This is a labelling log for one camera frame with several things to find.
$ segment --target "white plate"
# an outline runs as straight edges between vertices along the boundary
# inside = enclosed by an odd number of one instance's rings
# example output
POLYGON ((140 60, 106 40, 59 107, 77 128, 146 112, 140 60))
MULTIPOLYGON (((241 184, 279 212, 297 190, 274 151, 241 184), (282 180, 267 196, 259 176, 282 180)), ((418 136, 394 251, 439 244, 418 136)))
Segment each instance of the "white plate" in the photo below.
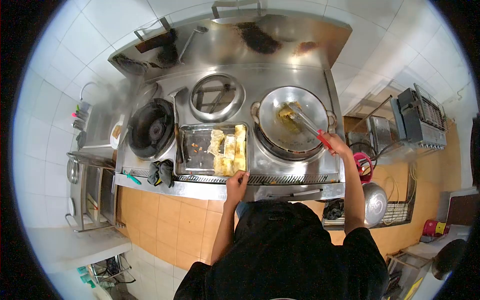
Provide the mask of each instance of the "white plate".
POLYGON ((118 121, 113 126, 112 132, 110 132, 110 146, 112 146, 113 149, 117 149, 119 147, 120 135, 119 135, 119 138, 117 138, 117 139, 113 137, 113 131, 115 130, 115 127, 117 127, 117 125, 119 125, 119 126, 123 125, 123 120, 118 121))
POLYGON ((68 202, 68 210, 70 211, 70 215, 75 215, 75 202, 73 201, 73 198, 70 198, 70 201, 68 202))

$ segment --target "red tongs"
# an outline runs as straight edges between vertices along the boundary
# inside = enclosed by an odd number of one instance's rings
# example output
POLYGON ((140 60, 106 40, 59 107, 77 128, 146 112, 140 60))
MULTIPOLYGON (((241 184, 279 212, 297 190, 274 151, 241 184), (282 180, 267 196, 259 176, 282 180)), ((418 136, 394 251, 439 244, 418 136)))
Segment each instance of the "red tongs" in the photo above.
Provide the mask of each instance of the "red tongs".
POLYGON ((329 144, 329 142, 327 142, 327 140, 322 136, 322 133, 324 131, 321 129, 317 129, 315 123, 309 117, 307 117, 294 102, 290 102, 288 104, 288 107, 290 107, 294 112, 294 115, 289 115, 289 117, 294 119, 296 122, 303 124, 308 129, 308 131, 314 134, 317 139, 319 139, 320 142, 322 142, 327 147, 327 149, 332 149, 332 146, 329 144))

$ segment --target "food on plate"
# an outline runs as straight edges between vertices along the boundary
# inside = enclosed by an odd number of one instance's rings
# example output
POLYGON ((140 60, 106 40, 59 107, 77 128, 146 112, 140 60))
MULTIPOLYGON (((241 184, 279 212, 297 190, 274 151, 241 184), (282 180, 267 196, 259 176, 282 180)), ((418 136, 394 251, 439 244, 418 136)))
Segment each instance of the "food on plate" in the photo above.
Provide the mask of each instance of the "food on plate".
POLYGON ((120 131, 121 131, 121 126, 120 126, 120 125, 115 125, 115 129, 114 129, 113 132, 112 132, 112 136, 113 136, 115 139, 118 139, 118 138, 119 138, 119 135, 120 135, 120 131))
POLYGON ((245 159, 245 142, 237 141, 235 145, 235 158, 245 159))
POLYGON ((235 135, 233 134, 226 135, 225 149, 223 152, 223 156, 233 160, 235 158, 235 145, 236 145, 235 135))
POLYGON ((245 142, 238 142, 235 146, 235 159, 233 160, 233 171, 247 170, 245 162, 245 142))
POLYGON ((233 159, 222 157, 222 170, 223 176, 232 176, 235 173, 233 171, 233 159))
POLYGON ((222 158, 223 158, 223 156, 221 154, 219 154, 219 155, 215 156, 214 159, 213 159, 213 170, 214 170, 216 176, 222 176, 223 175, 222 158))
POLYGON ((222 143, 224 137, 225 135, 223 134, 223 131, 219 129, 212 129, 212 133, 210 133, 210 145, 207 148, 207 152, 217 156, 220 144, 222 143))
POLYGON ((247 133, 247 130, 245 129, 245 125, 243 124, 235 125, 235 138, 237 139, 237 143, 245 141, 246 133, 247 133))
POLYGON ((237 172, 238 170, 246 171, 247 165, 245 163, 245 158, 235 158, 233 160, 233 173, 237 172))

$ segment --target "hand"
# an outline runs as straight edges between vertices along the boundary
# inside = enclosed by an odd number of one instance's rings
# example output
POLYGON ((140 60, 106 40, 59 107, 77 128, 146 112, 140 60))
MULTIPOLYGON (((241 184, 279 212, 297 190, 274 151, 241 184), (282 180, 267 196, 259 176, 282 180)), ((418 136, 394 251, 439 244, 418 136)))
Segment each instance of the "hand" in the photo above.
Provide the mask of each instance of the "hand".
POLYGON ((330 134, 324 131, 321 131, 320 134, 332 146, 332 149, 328 149, 328 152, 330 152, 332 156, 338 154, 343 159, 345 157, 353 155, 352 150, 347 146, 347 144, 345 144, 345 142, 338 136, 338 134, 330 134))
POLYGON ((245 196, 249 176, 249 172, 238 170, 232 177, 227 179, 227 200, 225 204, 231 205, 234 208, 237 207, 237 204, 242 201, 245 196))

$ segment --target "metal bowl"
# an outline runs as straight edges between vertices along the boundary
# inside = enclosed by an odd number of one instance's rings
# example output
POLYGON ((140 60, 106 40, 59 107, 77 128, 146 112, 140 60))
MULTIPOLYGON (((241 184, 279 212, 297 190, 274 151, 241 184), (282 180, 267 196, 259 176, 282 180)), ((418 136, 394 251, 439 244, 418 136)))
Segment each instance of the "metal bowl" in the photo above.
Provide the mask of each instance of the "metal bowl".
POLYGON ((366 228, 377 225, 387 210, 387 195, 378 184, 374 182, 362 185, 365 195, 365 221, 366 228))

